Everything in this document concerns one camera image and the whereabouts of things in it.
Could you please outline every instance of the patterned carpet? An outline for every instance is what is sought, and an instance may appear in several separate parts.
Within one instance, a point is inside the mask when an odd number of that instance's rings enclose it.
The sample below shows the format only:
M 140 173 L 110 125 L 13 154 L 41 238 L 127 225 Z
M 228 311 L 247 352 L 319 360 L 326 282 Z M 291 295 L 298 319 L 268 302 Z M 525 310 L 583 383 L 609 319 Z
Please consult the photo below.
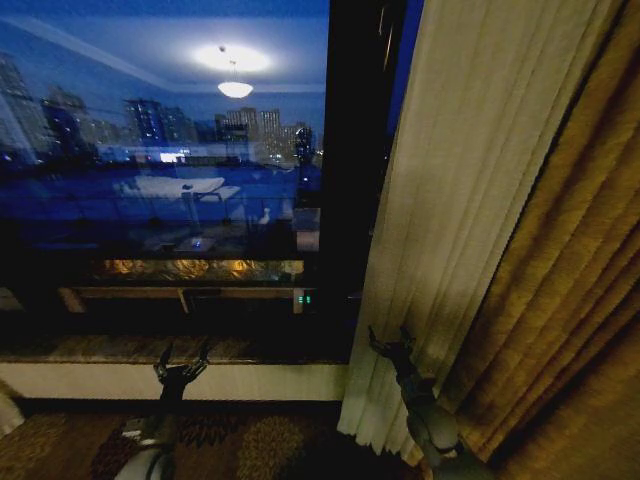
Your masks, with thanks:
M 179 417 L 176 480 L 421 478 L 398 457 L 375 456 L 335 432 L 336 408 L 244 407 Z M 112 480 L 136 452 L 120 435 L 137 416 L 39 413 L 0 439 L 0 479 Z

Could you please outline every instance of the night sky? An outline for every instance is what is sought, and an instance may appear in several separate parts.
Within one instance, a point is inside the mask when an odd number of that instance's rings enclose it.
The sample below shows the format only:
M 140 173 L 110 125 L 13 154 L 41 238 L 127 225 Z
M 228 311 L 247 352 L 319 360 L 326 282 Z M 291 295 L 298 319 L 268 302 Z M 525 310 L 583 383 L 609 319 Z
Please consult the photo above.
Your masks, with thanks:
M 125 123 L 122 100 L 153 98 L 193 120 L 244 106 L 279 108 L 282 124 L 323 130 L 328 0 L 4 1 L 0 51 L 13 55 L 30 92 L 57 84 L 80 95 L 96 118 Z M 215 86 L 229 80 L 195 62 L 204 45 L 265 54 L 264 72 L 241 74 L 256 92 L 241 100 Z

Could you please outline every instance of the curtain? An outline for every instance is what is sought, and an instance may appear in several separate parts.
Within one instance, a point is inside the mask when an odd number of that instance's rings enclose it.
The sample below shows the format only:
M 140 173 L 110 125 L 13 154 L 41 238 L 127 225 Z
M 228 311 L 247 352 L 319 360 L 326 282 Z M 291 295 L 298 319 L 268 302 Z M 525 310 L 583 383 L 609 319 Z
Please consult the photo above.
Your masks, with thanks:
M 440 388 L 616 3 L 426 3 L 338 426 L 358 443 L 419 459 L 367 327 L 392 340 L 407 325 Z
M 504 478 L 640 475 L 639 26 L 625 2 L 442 390 L 483 458 L 524 438 Z
M 11 433 L 24 422 L 20 410 L 7 395 L 9 392 L 9 388 L 0 382 L 0 438 Z

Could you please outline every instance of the sheer curtain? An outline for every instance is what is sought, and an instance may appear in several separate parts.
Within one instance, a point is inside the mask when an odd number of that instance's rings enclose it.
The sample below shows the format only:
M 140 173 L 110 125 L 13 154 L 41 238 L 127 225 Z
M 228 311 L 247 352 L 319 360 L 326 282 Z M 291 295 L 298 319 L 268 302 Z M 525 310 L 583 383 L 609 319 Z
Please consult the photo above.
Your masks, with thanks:
M 24 418 L 18 407 L 2 392 L 0 384 L 0 438 L 11 433 L 24 422 Z
M 406 324 L 440 388 L 615 3 L 426 3 L 338 426 L 358 443 L 419 459 L 367 326 Z

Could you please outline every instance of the window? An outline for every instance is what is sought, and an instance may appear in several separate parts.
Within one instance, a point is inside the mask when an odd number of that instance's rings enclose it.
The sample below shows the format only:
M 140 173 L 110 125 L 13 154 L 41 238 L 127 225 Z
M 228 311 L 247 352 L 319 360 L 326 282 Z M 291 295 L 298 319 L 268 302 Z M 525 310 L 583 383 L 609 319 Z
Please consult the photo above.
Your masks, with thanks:
M 318 250 L 328 0 L 34 0 L 0 23 L 5 241 Z

